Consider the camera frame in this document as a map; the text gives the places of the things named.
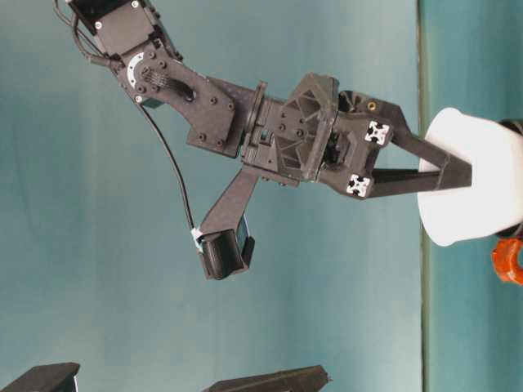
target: white sticker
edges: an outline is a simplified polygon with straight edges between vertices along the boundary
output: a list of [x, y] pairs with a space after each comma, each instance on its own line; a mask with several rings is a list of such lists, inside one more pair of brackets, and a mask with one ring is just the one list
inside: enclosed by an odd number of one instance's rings
[[367, 195], [367, 189], [370, 185], [370, 178], [358, 176], [353, 174], [349, 181], [349, 186], [346, 187], [348, 194], [354, 194], [360, 198], [364, 198]]
[[388, 125], [381, 124], [377, 121], [371, 121], [367, 134], [365, 135], [365, 140], [370, 141], [371, 143], [384, 145], [387, 133], [389, 133], [390, 130], [391, 127]]

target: black bracket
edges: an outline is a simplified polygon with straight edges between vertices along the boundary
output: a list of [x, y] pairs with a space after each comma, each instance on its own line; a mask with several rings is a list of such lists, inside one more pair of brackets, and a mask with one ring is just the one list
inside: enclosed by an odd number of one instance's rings
[[249, 268], [254, 238], [248, 232], [245, 209], [257, 181], [256, 175], [240, 170], [196, 231], [207, 278], [222, 280]]

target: white object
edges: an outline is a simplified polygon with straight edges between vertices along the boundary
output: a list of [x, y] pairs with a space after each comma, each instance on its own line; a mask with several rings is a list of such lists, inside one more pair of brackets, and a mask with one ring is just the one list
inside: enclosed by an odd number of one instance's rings
[[[418, 194], [432, 241], [443, 247], [523, 221], [523, 137], [496, 122], [444, 109], [426, 140], [472, 165], [472, 187]], [[438, 170], [426, 161], [421, 172]]]

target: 3d printed part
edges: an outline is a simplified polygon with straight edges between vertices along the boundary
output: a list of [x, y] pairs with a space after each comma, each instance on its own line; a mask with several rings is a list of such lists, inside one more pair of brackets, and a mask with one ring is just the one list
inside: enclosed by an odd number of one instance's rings
[[[419, 212], [432, 241], [457, 241], [502, 232], [523, 221], [523, 137], [496, 122], [444, 109], [426, 140], [472, 165], [472, 186], [418, 194]], [[422, 160], [421, 172], [434, 170]]]
[[77, 363], [33, 367], [0, 392], [77, 392], [79, 368]]

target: blue-green background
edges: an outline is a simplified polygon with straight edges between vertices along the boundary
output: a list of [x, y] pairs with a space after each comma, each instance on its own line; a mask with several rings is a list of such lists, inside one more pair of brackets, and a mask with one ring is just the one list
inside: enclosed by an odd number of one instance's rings
[[[414, 2], [156, 0], [186, 63], [285, 97], [310, 71], [396, 102], [417, 131]], [[321, 363], [325, 390], [421, 390], [414, 196], [358, 203], [322, 185], [261, 184], [253, 268], [206, 282], [168, 160], [51, 1], [0, 13], [0, 385], [82, 364], [81, 389], [201, 390]], [[154, 112], [197, 220], [239, 163], [185, 146]], [[391, 149], [384, 166], [414, 165]]]
[[[422, 0], [420, 11], [424, 122], [446, 106], [523, 117], [523, 3]], [[496, 277], [495, 244], [427, 247], [427, 391], [523, 390], [523, 291]]]

